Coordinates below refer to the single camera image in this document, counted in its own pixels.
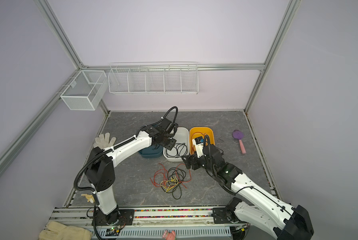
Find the white wire basket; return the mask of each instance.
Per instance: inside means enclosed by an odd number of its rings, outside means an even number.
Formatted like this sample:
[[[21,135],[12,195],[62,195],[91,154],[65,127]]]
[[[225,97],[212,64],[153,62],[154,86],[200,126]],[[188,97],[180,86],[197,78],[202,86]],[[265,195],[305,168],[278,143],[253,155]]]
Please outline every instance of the white wire basket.
[[[107,90],[104,71],[81,70],[60,97],[71,110],[95,110]]]
[[[185,94],[198,90],[196,65],[159,68],[111,67],[109,91],[113,94]]]

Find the white wall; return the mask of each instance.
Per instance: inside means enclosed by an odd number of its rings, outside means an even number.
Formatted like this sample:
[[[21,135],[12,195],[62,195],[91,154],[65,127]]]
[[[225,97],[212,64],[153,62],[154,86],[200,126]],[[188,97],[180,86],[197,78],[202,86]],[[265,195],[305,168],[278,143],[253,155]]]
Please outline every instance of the white wall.
[[[50,0],[84,64],[263,63],[288,0]]]
[[[0,153],[74,70],[32,0],[0,0]]]
[[[60,102],[0,177],[0,239],[35,240],[62,207],[83,166],[103,113]]]
[[[358,0],[305,0],[249,112],[315,239],[358,239]]]
[[[32,0],[0,1],[0,153],[74,71]],[[0,177],[0,239],[38,239],[103,120],[61,102]]]
[[[113,95],[104,101],[112,111],[243,109],[258,79],[258,70],[200,71],[198,94]]]

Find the purple utensil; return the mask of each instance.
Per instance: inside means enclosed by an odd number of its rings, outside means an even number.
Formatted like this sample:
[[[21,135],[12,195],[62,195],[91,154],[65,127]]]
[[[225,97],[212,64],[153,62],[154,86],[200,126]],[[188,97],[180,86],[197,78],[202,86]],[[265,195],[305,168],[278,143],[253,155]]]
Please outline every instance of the purple utensil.
[[[244,137],[244,134],[239,130],[235,130],[232,132],[232,136],[236,139],[239,139],[241,153],[246,154],[246,149],[244,148],[243,142],[241,141],[241,139]]]

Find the pink figurine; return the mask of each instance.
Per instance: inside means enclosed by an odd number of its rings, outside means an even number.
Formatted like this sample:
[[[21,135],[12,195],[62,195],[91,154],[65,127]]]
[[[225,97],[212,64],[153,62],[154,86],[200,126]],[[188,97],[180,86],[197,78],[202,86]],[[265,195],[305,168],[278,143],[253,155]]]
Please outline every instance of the pink figurine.
[[[175,231],[168,232],[168,230],[164,231],[162,238],[165,238],[167,240],[175,240],[176,233]]]

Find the pink handle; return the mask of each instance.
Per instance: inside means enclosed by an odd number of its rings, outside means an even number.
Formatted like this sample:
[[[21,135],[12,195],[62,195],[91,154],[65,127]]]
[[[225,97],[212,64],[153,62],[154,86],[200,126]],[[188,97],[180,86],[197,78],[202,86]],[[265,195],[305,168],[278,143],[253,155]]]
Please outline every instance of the pink handle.
[[[246,154],[246,149],[244,148],[243,142],[241,140],[239,140],[239,144],[240,144],[240,150],[241,153]]]

